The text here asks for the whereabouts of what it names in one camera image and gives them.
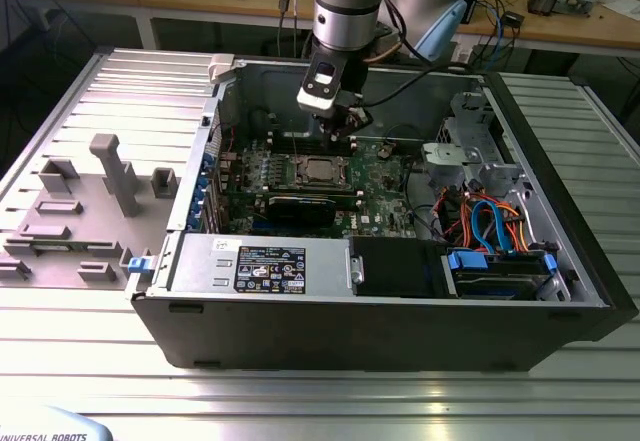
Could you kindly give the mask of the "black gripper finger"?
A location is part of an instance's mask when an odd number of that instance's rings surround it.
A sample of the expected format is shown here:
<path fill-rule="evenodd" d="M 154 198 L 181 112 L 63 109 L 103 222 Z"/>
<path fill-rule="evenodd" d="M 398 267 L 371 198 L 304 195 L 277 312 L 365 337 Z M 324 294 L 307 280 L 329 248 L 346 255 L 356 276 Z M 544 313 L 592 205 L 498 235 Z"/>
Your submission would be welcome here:
<path fill-rule="evenodd" d="M 363 107 L 349 107 L 346 111 L 344 135 L 351 136 L 373 122 L 370 113 Z"/>
<path fill-rule="evenodd" d="M 339 138 L 339 131 L 344 127 L 345 109 L 341 106 L 333 108 L 330 114 L 313 115 L 318 123 L 323 142 L 335 142 Z"/>

